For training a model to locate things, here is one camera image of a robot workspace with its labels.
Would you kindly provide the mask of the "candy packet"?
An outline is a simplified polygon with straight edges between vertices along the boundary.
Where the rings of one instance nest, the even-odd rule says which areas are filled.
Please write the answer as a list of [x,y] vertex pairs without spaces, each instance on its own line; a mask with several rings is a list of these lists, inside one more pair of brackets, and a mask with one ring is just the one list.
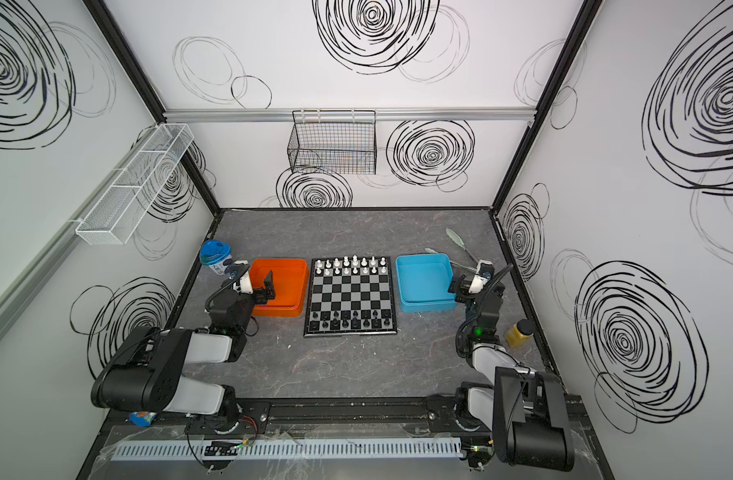
[[156,412],[139,411],[132,412],[128,416],[128,420],[138,427],[147,428],[154,423],[156,416],[158,416],[158,413]]

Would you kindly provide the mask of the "chess board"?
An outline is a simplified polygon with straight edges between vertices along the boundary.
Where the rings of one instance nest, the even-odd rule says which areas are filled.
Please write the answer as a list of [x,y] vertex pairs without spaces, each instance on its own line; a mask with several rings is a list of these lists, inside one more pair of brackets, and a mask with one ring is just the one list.
[[390,257],[319,257],[310,262],[304,336],[396,335]]

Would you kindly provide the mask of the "blue lidded cup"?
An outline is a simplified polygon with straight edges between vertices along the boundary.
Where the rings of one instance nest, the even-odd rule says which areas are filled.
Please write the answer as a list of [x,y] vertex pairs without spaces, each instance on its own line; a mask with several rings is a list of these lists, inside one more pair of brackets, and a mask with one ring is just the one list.
[[232,264],[232,247],[222,241],[208,240],[202,244],[198,258],[202,266],[208,267],[216,275],[224,275]]

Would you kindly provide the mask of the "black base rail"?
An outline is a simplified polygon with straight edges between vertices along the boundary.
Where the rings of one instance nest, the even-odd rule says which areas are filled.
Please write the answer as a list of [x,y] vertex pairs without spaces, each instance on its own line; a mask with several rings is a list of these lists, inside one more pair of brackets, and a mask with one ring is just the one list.
[[[578,395],[567,395],[570,422],[590,425],[590,418]],[[458,429],[466,408],[460,395],[426,397],[350,397],[350,398],[240,398],[238,425],[232,434],[265,434],[269,429],[290,425],[324,424],[410,424],[421,429],[446,431]],[[196,433],[212,428],[228,431],[231,424],[222,417],[188,417],[186,414],[156,414],[152,426],[190,426]]]

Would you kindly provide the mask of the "yellow bottle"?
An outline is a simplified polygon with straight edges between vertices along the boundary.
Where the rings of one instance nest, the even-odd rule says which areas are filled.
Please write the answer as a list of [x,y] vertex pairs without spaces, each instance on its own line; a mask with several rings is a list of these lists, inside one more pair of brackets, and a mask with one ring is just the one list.
[[522,319],[506,332],[506,342],[510,348],[519,348],[529,342],[535,334],[535,324],[530,319]]

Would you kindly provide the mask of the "blue tray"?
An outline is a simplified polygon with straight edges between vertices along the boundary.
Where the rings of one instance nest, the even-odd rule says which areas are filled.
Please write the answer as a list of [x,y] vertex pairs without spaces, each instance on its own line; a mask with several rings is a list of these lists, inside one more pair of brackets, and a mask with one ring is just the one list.
[[400,256],[396,274],[404,312],[444,312],[457,307],[455,294],[449,292],[453,270],[446,254]]

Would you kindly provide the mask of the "orange tray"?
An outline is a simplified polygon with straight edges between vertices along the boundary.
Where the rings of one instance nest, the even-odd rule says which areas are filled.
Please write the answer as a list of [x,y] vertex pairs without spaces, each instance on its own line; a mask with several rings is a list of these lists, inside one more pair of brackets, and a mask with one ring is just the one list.
[[250,280],[252,286],[264,286],[266,276],[272,272],[276,298],[254,308],[256,317],[297,318],[304,310],[308,289],[308,262],[304,259],[260,258],[252,262]]

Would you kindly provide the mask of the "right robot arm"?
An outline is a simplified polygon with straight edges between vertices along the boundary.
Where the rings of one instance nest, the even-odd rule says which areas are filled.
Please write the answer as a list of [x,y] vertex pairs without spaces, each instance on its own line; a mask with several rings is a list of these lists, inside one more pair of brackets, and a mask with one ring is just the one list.
[[516,360],[497,331],[503,279],[513,269],[512,264],[498,269],[480,260],[473,277],[456,276],[450,284],[449,292],[466,307],[456,352],[487,380],[461,385],[456,416],[465,429],[488,427],[500,462],[569,472],[575,466],[575,446],[560,379]]

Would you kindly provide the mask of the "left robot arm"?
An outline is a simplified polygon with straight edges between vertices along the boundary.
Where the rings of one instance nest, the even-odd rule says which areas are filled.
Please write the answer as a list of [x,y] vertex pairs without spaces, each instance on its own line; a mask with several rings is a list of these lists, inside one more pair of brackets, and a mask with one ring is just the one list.
[[190,364],[238,361],[250,337],[254,308],[276,298],[274,272],[252,286],[250,264],[226,266],[226,280],[204,304],[200,329],[138,327],[94,380],[90,400],[120,412],[182,413],[222,418],[226,430],[244,421],[234,388],[184,376]]

